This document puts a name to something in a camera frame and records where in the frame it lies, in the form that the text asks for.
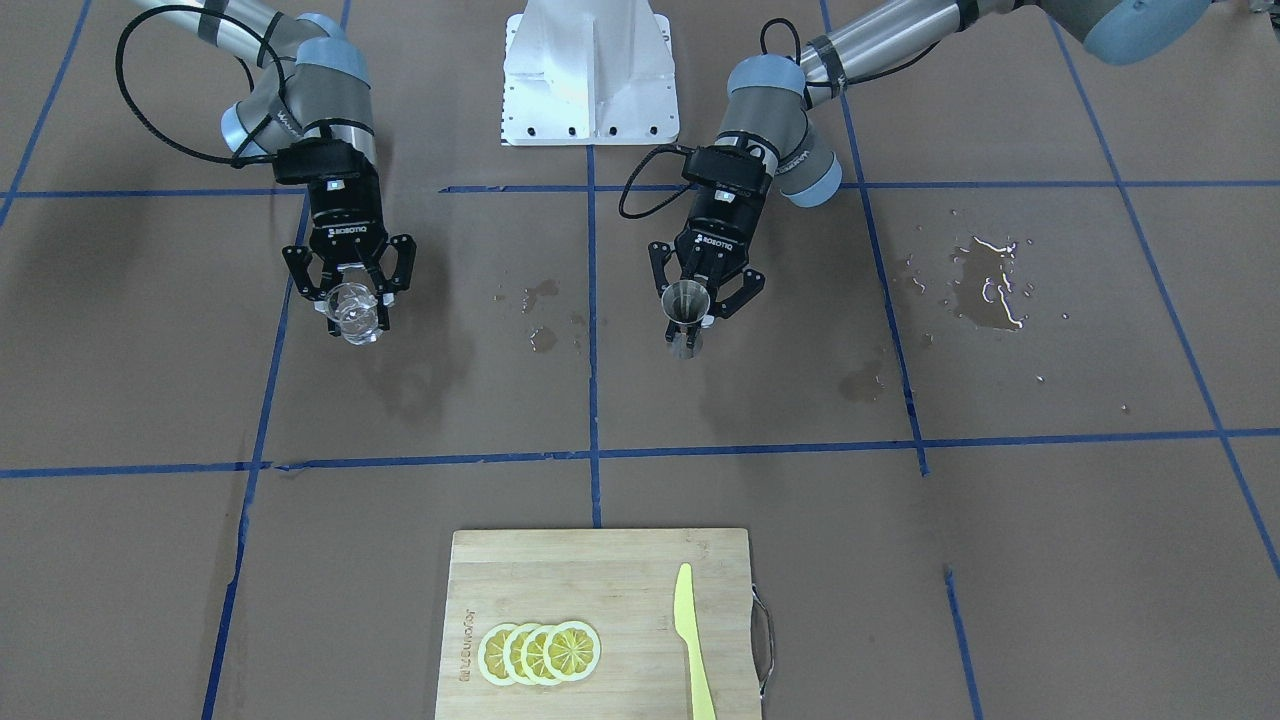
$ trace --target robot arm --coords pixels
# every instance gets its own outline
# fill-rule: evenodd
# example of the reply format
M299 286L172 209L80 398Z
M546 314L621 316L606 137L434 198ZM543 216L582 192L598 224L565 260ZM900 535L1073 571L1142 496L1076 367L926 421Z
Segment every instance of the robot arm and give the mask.
M820 205L838 190L842 169L809 122L810 109L852 85L905 68L915 61L911 58L918 60L988 14L1037 5L1089 53L1111 64L1128 64L1170 45L1210 3L890 0L809 41L799 59L771 54L748 58L730 74L728 109L714 143L680 149L686 155L682 174L696 188L685 229L675 247L649 245L654 283L669 320L667 342L677 356L691 357L700 346L701 328L714 318L728 318L763 290L764 275L749 266L748 249L771 186L801 208ZM680 279L672 283L666 265L673 256ZM719 300L722 286L739 274L741 287Z
M312 220L308 247L283 250L294 284L329 318L330 334L357 345L376 340L390 327L387 309L396 293L408 290L416 243L407 234L388 237L383 227L364 55L337 22L315 13L292 19L257 0L134 1L145 12L120 37L118 70L129 33L160 14L268 70L250 96L221 117L223 140L233 151L228 164L269 159L276 182L307 186ZM124 95L142 118L127 91ZM397 251L389 278L381 268L388 247ZM310 274L314 258L321 260L320 282ZM369 274L371 292L361 286L364 292L343 295L347 307L335 307L332 293L353 269ZM352 297L364 306L352 307ZM356 319L353 310L364 318Z

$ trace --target metal handle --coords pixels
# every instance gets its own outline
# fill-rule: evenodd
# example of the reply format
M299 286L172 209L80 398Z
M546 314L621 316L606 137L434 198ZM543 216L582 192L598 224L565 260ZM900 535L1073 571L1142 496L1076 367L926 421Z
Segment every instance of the metal handle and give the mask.
M760 592L755 587L755 583L751 583L751 605L753 605L753 611L754 611L755 607L759 607L760 612L764 614L764 626L765 626L765 632L768 633L768 641L769 641L769 666L765 667L763 678L758 676L758 679L760 680L760 702L764 702L764 693L765 693L765 691L768 688L769 678L773 676L774 648L776 648L776 644L774 644L774 639L773 639L773 615L769 612L769 606L764 605L764 601L760 600ZM753 659L755 657L755 637L754 635L751 637L751 657Z

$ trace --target clear glass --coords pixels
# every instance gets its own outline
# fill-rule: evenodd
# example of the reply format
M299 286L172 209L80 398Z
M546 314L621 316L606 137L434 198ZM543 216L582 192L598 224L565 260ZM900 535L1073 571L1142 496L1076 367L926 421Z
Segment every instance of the clear glass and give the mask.
M383 334L378 327L378 297L360 283L334 286L324 300L324 314L338 324L351 345L369 345Z

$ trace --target water spill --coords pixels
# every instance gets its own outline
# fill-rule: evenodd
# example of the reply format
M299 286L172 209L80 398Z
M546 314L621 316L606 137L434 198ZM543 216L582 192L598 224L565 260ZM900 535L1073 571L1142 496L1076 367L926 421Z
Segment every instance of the water spill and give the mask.
M956 318L965 315L973 324L1001 331L1020 331L1023 322L1014 316L1009 306L1012 295L1014 256L1018 243L998 247L973 236L969 247L956 247L952 261L964 265L963 275L955 286Z
M849 373L840 380L840 395L850 402L876 402L884 392L884 383L879 380L879 372L883 361L870 360L859 370Z
M538 327L529 336L529 345L534 346L534 352L550 352L556 347L556 333L550 328Z
M556 281L543 281L538 287L526 287L525 299L520 304L520 311L527 315L538 305L539 297L550 297L553 295L559 295L559 283Z

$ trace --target knife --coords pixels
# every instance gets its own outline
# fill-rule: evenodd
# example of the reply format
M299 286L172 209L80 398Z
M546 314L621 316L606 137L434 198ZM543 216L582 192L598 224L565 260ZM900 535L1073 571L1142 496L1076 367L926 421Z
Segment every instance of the knife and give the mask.
M676 634L689 647L689 684L692 688L694 720L716 720L712 689L703 667L703 648L698 642L698 615L694 612L694 569L689 562L676 575Z

